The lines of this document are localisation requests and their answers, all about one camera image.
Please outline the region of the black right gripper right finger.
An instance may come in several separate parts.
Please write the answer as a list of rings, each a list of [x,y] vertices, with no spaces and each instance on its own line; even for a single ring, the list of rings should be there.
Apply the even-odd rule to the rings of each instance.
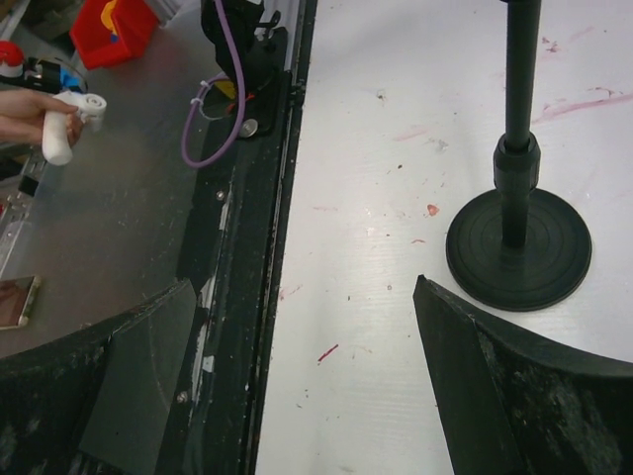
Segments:
[[[526,330],[423,276],[413,301],[455,473],[631,473],[631,363]]]

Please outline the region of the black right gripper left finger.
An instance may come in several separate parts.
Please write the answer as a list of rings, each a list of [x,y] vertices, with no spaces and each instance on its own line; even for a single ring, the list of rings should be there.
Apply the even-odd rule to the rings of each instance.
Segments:
[[[178,474],[189,282],[1,360],[4,474]]]

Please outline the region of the black round-base stand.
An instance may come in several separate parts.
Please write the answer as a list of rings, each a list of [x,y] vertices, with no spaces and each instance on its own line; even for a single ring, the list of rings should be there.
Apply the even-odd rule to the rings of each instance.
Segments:
[[[504,132],[493,154],[495,187],[459,211],[445,244],[456,283],[477,301],[513,312],[568,298],[592,257],[582,216],[538,186],[541,149],[530,124],[540,14],[538,1],[507,4]]]

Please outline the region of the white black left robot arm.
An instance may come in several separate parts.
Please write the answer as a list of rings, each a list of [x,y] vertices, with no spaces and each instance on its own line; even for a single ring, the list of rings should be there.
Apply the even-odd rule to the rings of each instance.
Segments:
[[[276,10],[263,20],[262,1],[203,1],[201,26],[215,47],[217,65],[234,87],[236,115],[243,102],[239,137],[266,135],[274,129],[281,89],[281,62],[275,41],[284,39],[282,14]]]

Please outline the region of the person's bare hand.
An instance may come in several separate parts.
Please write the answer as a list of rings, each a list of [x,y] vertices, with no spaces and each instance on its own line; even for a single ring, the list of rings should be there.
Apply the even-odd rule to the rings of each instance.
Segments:
[[[76,108],[49,95],[32,90],[1,92],[1,143],[42,143],[46,112],[61,113],[70,145],[75,145],[84,124],[76,115]]]

